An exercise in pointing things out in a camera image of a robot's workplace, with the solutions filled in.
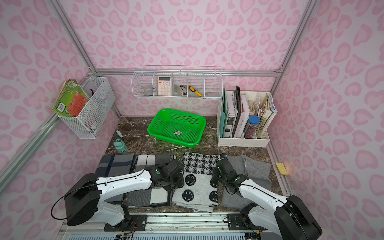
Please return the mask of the black white checkered scarf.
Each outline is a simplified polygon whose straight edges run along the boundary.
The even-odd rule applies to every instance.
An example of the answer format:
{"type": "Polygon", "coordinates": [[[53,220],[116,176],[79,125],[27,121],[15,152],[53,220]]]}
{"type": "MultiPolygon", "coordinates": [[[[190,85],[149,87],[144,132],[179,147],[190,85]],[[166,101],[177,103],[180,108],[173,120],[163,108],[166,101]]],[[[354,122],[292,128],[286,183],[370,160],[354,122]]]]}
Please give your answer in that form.
{"type": "MultiPolygon", "coordinates": [[[[175,160],[176,156],[164,154],[156,155],[139,155],[136,163],[135,172],[140,172],[146,166],[168,164],[171,160],[175,160]]],[[[129,208],[146,208],[146,207],[163,207],[169,206],[171,203],[171,191],[163,188],[152,188],[146,190],[138,190],[125,194],[123,203],[129,208]]]]}

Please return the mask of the smiley houndstooth knit scarf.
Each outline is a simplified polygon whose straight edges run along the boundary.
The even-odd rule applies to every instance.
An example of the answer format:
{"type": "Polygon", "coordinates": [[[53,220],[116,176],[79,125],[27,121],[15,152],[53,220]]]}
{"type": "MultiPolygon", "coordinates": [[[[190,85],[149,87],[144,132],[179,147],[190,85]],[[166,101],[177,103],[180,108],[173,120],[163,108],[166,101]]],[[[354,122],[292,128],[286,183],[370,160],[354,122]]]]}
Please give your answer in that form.
{"type": "Polygon", "coordinates": [[[212,213],[219,199],[218,180],[214,178],[219,159],[219,155],[184,153],[184,186],[174,191],[172,202],[176,206],[212,213]]]}

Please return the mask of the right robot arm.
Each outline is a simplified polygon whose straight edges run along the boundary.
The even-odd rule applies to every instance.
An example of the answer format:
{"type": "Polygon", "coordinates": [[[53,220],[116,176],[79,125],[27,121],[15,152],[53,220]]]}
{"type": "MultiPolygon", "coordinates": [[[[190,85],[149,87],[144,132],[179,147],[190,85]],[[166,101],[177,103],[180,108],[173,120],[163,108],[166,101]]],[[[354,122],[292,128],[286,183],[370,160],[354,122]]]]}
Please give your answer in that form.
{"type": "Polygon", "coordinates": [[[238,174],[226,154],[220,154],[214,167],[213,177],[222,182],[230,194],[252,202],[242,209],[242,215],[252,225],[267,229],[283,240],[317,240],[323,234],[321,226],[299,197],[275,194],[238,174]]]}

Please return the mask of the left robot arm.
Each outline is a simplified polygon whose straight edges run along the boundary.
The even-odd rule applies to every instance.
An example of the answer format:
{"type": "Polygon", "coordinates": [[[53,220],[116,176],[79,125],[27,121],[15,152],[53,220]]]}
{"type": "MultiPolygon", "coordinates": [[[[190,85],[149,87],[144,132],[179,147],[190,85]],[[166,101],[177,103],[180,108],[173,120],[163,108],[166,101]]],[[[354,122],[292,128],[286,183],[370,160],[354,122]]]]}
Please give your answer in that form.
{"type": "Polygon", "coordinates": [[[183,175],[184,167],[178,160],[116,177],[97,178],[87,174],[62,197],[66,208],[64,219],[71,227],[95,222],[127,229],[132,223],[128,207],[110,204],[110,198],[151,188],[179,189],[184,185],[183,175]]]}

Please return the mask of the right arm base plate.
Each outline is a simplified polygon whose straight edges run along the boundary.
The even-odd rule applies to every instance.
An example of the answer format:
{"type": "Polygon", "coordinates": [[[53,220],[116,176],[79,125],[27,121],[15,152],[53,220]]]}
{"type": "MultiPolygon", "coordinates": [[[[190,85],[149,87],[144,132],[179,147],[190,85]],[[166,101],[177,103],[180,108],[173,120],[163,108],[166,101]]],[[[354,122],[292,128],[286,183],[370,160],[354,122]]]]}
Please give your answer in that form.
{"type": "Polygon", "coordinates": [[[225,222],[228,224],[230,231],[254,230],[256,228],[248,216],[244,214],[227,214],[225,222]]]}

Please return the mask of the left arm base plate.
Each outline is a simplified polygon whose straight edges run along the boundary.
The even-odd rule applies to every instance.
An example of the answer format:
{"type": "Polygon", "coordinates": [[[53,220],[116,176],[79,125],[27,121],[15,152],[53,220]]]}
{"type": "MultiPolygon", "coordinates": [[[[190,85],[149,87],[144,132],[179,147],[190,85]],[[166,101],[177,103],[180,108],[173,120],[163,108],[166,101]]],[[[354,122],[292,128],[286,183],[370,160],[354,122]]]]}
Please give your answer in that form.
{"type": "Polygon", "coordinates": [[[123,220],[116,226],[105,224],[104,232],[144,232],[148,215],[130,215],[130,217],[129,220],[123,220]]]}

